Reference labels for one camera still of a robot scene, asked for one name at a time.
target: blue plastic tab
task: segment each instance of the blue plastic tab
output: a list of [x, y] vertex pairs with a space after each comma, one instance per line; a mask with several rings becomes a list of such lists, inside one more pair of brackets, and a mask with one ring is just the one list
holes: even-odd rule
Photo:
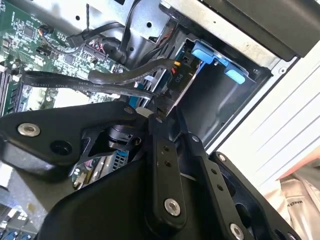
[[218, 61], [225, 66], [224, 74], [236, 83], [243, 84], [246, 81], [246, 74], [240, 68], [230, 63], [226, 58], [215, 54], [215, 51], [210, 49], [210, 46], [207, 46], [205, 43], [196, 40], [191, 53], [206, 64], [212, 64], [214, 60]]
[[225, 68], [224, 73], [238, 84], [243, 84], [246, 81], [244, 72], [234, 66], [232, 63], [229, 63], [229, 65]]
[[195, 41], [195, 45], [191, 53], [206, 64], [212, 64], [215, 59], [215, 53], [199, 41]]

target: metal screw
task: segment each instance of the metal screw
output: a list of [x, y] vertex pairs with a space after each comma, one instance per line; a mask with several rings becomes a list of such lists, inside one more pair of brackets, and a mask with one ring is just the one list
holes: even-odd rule
[[195, 142], [199, 142], [199, 138], [197, 138], [196, 136], [192, 136], [192, 139], [193, 139], [193, 141], [195, 141]]
[[130, 108], [130, 107], [125, 107], [124, 110], [128, 113], [128, 114], [133, 114], [134, 111]]
[[282, 67], [279, 69], [279, 74], [285, 74], [287, 72], [287, 68]]
[[40, 128], [32, 123], [22, 123], [18, 126], [18, 132], [26, 137], [36, 137], [40, 134]]
[[221, 154], [218, 155], [218, 158], [219, 158], [222, 162], [225, 162], [225, 161], [226, 161], [225, 156], [223, 156], [223, 155], [221, 155]]
[[244, 240], [245, 239], [245, 235], [242, 232], [241, 228], [238, 227], [237, 224], [231, 223], [230, 224], [230, 230], [232, 232], [232, 234], [235, 236], [236, 239], [238, 240]]
[[156, 117], [155, 120], [162, 124], [162, 120], [160, 118]]
[[179, 216], [181, 213], [179, 204], [172, 198], [168, 198], [164, 201], [164, 208], [170, 215], [174, 217]]
[[288, 232], [288, 236], [291, 240], [297, 240], [295, 236], [293, 236], [290, 232]]

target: motherboard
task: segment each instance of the motherboard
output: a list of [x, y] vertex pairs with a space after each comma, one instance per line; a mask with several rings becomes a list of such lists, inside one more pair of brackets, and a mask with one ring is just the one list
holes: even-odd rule
[[[3, 90], [1, 115], [11, 112], [34, 111], [48, 108], [68, 107], [112, 101], [119, 97], [106, 93], [79, 92], [72, 89], [34, 88], [23, 86], [17, 99], [20, 83], [19, 70], [45, 71], [87, 79], [89, 71], [115, 73], [125, 67], [110, 59], [94, 42], [88, 42], [76, 53], [59, 54], [43, 41], [39, 28], [45, 25], [36, 17], [0, 0], [0, 68], [10, 69], [11, 77], [4, 83], [7, 74], [1, 73]], [[46, 36], [54, 48], [74, 52], [66, 41], [67, 35], [52, 28]]]

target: black data cable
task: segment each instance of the black data cable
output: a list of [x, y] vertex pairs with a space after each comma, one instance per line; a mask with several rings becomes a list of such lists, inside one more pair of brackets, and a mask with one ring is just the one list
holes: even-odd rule
[[172, 67], [180, 66], [180, 62], [171, 59], [157, 59], [151, 61], [141, 67], [135, 68], [124, 73], [103, 73], [92, 70], [89, 72], [88, 80], [94, 84], [118, 84], [126, 85], [142, 79], [148, 75], [152, 75], [159, 69], [171, 70]]
[[159, 46], [155, 47], [153, 50], [149, 51], [147, 54], [145, 54], [141, 60], [136, 64], [136, 67], [141, 67], [145, 65], [147, 62], [149, 62], [158, 52], [164, 49], [164, 47], [170, 43], [176, 32], [178, 31], [178, 24], [173, 28], [171, 35], [167, 39], [163, 39], [160, 41]]
[[76, 35], [68, 36], [66, 40], [72, 48], [75, 48], [75, 47], [81, 46], [81, 44], [88, 42], [90, 39], [93, 39], [96, 36], [100, 36], [100, 34], [104, 33], [105, 31], [109, 31], [111, 29], [123, 28], [123, 27], [124, 26], [118, 22], [111, 22], [93, 30], [83, 31]]
[[35, 88], [73, 89], [76, 91], [90, 91], [94, 93], [119, 94], [131, 97], [152, 99], [155, 93], [130, 86], [114, 84], [98, 85], [77, 77], [45, 71], [26, 71], [23, 73], [22, 83]]
[[45, 37], [47, 34], [43, 31], [42, 27], [38, 29], [38, 32], [41, 36], [41, 39], [56, 53], [61, 55], [69, 55], [69, 54], [76, 54], [82, 50], [82, 48], [86, 45], [85, 43], [81, 44], [76, 50], [74, 51], [65, 51], [60, 50], [57, 47], [55, 47], [51, 42], [48, 41], [48, 39]]
[[107, 23], [105, 25], [102, 25], [96, 29], [90, 30], [88, 32], [83, 32], [81, 33], [82, 38], [84, 41], [87, 41], [105, 31], [111, 30], [111, 29], [118, 29], [118, 28], [123, 28], [124, 26], [121, 23], [118, 22], [111, 22]]
[[132, 7], [129, 11], [128, 17], [126, 18], [121, 44], [118, 49], [118, 51], [122, 54], [122, 56], [127, 56], [127, 48], [128, 48], [129, 41], [131, 38], [130, 28], [131, 28], [131, 23], [132, 23], [132, 18], [133, 18], [133, 12], [134, 12], [135, 8], [137, 7], [138, 3], [140, 3], [140, 2], [141, 2], [141, 0], [134, 0]]

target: black cable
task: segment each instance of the black cable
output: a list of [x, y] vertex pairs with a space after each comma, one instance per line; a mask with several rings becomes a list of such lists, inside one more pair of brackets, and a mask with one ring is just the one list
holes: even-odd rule
[[131, 97], [152, 99], [155, 93], [129, 86], [114, 84], [97, 85], [76, 77], [44, 71], [26, 71], [22, 83], [35, 88], [74, 89], [94, 93], [120, 94]]
[[123, 31], [123, 35], [122, 35], [122, 40], [121, 40], [121, 44], [119, 47], [119, 52], [123, 55], [126, 56], [126, 52], [127, 52], [127, 48], [129, 45], [129, 41], [131, 38], [131, 23], [132, 23], [132, 17], [133, 17], [133, 12], [136, 8], [136, 6], [138, 5], [138, 3], [140, 3], [141, 0], [134, 0], [132, 7], [129, 11], [128, 17], [126, 18], [126, 22], [125, 22], [125, 27], [124, 27], [124, 31]]
[[174, 27], [171, 35], [166, 39], [166, 41], [161, 45], [156, 47], [155, 49], [149, 51], [147, 54], [145, 54], [141, 60], [136, 64], [136, 66], [139, 68], [140, 66], [145, 65], [147, 62], [149, 62], [159, 51], [164, 49], [164, 47], [170, 43], [171, 39], [174, 37], [176, 32], [178, 31], [178, 24]]
[[86, 30], [89, 32], [89, 26], [90, 26], [90, 5], [86, 4]]
[[111, 30], [111, 29], [117, 29], [117, 28], [123, 28], [124, 26], [118, 22], [111, 22], [107, 23], [105, 25], [102, 25], [96, 29], [90, 30], [88, 32], [82, 32], [82, 38], [84, 41], [91, 39], [105, 31]]
[[115, 37], [105, 37], [101, 40], [102, 45], [108, 45], [109, 47], [119, 48], [121, 42]]
[[41, 36], [42, 40], [56, 53], [61, 54], [61, 55], [69, 55], [69, 54], [76, 54], [78, 53], [80, 50], [82, 50], [82, 48], [86, 45], [85, 43], [83, 43], [82, 45], [80, 45], [76, 50], [74, 51], [63, 51], [63, 50], [59, 50], [58, 48], [56, 48], [55, 46], [53, 46], [53, 44], [51, 42], [49, 42], [46, 37], [44, 35]]
[[159, 69], [171, 70], [174, 64], [175, 60], [162, 58], [124, 73], [103, 73], [92, 70], [89, 72], [88, 80], [94, 84], [126, 85], [144, 78], [145, 76], [151, 75]]

